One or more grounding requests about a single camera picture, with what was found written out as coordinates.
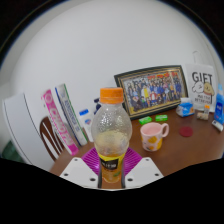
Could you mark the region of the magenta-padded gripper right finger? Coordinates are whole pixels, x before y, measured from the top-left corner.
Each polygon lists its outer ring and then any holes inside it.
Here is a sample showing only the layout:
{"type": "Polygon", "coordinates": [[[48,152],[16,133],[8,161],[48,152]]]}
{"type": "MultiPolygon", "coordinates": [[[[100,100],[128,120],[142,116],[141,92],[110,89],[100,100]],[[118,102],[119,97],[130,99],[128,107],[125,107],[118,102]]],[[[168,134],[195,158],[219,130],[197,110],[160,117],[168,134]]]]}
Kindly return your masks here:
{"type": "Polygon", "coordinates": [[[150,157],[141,157],[129,148],[123,159],[121,184],[125,189],[143,187],[163,177],[150,157]]]}

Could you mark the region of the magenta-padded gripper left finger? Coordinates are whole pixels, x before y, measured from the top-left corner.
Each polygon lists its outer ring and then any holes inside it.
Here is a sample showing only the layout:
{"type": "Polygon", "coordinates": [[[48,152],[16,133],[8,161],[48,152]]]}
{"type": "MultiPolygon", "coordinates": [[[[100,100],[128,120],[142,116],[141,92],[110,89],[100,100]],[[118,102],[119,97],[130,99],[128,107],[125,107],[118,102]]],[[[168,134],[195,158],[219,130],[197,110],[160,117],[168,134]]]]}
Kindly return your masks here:
{"type": "Polygon", "coordinates": [[[101,186],[100,159],[95,148],[81,158],[74,157],[60,175],[61,178],[84,188],[101,186]]]}

